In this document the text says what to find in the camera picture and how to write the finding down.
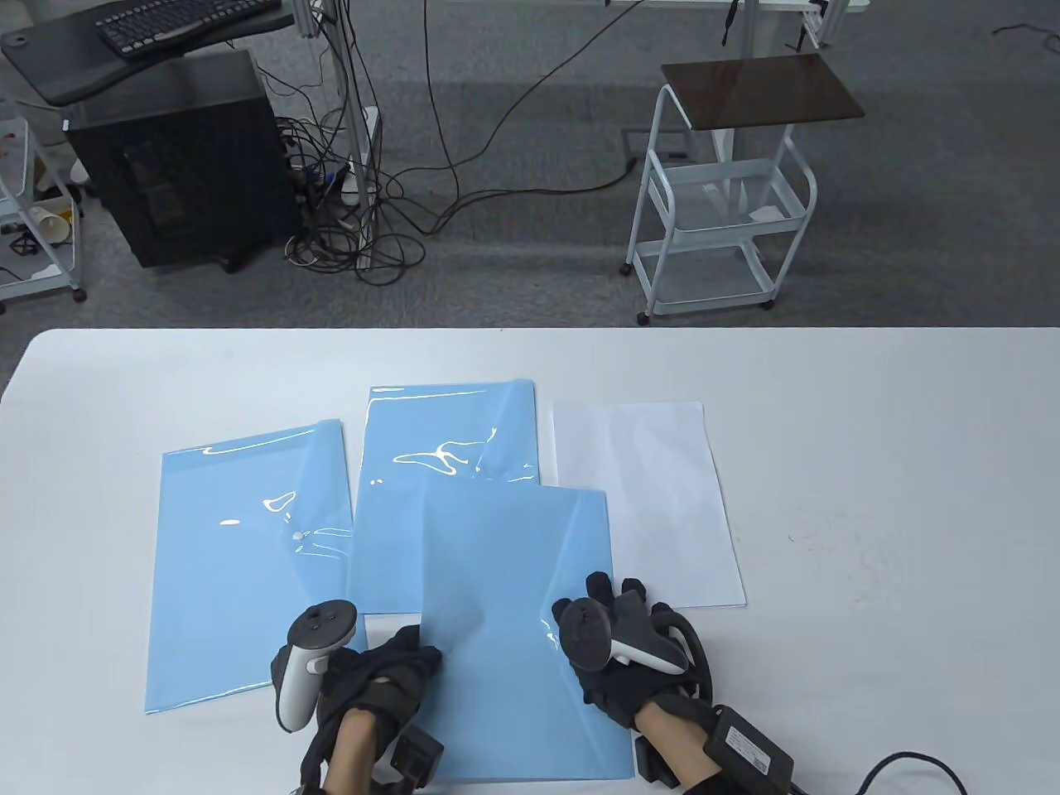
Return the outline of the person's left hand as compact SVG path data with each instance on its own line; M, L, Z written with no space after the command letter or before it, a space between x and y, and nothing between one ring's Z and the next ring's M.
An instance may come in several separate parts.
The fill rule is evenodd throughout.
M419 625L398 629L377 648L330 653L317 704L318 727L337 727L350 711L364 711L374 716L378 737L393 741L419 712L442 662L439 648L421 643Z

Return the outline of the person's right hand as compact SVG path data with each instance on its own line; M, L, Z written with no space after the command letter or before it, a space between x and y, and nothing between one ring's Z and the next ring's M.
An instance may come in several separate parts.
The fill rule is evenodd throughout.
M615 590L610 575L596 571L585 587L583 597L552 606L561 651L585 703L626 730L658 701L682 718L704 716L713 705L711 667L686 616L662 602L648 605L635 578Z

